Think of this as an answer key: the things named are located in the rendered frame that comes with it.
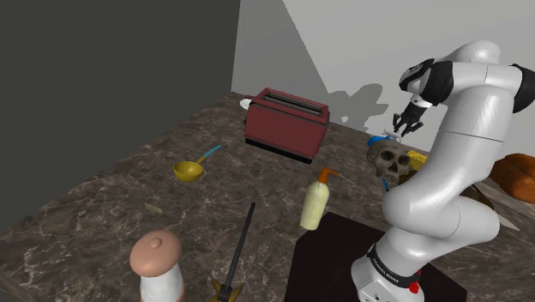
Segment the mushroom-shaped pink and white shaker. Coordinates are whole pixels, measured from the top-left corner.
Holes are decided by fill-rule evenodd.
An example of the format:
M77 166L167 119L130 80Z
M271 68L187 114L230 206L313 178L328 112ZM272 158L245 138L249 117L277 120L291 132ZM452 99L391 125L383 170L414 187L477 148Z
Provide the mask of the mushroom-shaped pink and white shaker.
M184 302L182 252L181 239L167 230L147 233L135 243L129 265L140 276L141 302Z

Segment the brown bread loaf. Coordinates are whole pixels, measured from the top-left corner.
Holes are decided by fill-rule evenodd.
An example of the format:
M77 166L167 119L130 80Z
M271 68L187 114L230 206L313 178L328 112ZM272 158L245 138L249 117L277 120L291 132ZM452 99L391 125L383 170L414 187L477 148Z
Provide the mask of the brown bread loaf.
M495 163L490 178L510 196L535 204L535 157L509 154Z

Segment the red toaster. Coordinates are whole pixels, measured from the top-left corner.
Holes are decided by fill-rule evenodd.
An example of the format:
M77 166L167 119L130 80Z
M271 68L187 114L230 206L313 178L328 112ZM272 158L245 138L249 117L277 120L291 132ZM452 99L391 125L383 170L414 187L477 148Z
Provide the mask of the red toaster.
M305 163L314 159L329 126L327 105L272 88L246 98L250 100L244 127L247 143Z

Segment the black rod with gold base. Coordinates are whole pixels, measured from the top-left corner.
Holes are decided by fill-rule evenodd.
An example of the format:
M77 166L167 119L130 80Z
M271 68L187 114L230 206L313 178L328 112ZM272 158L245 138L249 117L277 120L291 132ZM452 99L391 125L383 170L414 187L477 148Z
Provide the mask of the black rod with gold base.
M233 287L232 282L237 271L237 265L242 253L244 242L249 231L249 225L252 220L253 213L255 212L255 203L252 202L249 206L249 211L246 220L243 224L243 229L237 242L236 250L231 260L227 276L223 283L211 278L211 284L215 291L215 294L208 300L208 302L236 302L237 297L243 290L243 285Z

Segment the cream bottle with orange pump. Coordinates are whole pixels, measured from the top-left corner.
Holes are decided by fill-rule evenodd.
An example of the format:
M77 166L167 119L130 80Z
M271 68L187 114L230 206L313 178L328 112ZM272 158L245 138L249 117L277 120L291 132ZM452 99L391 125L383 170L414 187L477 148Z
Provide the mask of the cream bottle with orange pump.
M330 195L328 188L328 176L330 174L338 175L337 172L323 167L316 181L312 182L307 188L300 226L308 231L314 231L319 227Z

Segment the yellow sponge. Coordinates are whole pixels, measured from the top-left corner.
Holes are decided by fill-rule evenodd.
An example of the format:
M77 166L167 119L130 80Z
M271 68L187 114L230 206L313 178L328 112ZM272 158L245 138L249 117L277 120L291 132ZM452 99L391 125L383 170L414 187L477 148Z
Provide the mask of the yellow sponge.
M410 157L410 167L412 170L419 171L421 167L424 165L425 161L427 160L427 156L424 154L420 154L414 150L411 150L407 153Z

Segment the dark robot stand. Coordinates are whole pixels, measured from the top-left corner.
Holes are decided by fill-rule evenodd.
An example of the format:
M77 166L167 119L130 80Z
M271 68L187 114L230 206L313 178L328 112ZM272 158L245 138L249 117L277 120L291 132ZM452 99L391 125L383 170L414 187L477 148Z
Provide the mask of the dark robot stand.
M430 261L459 248L450 231L386 232L334 213L296 243L285 302L466 302Z

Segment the grey-brown skull figure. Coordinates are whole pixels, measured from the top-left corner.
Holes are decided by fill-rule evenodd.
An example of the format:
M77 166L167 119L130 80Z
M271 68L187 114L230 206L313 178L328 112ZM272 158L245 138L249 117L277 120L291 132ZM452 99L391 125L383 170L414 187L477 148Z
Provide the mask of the grey-brown skull figure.
M376 176L398 183L400 176L408 175L411 157L409 149L392 139L373 142L367 151L367 160L376 168Z

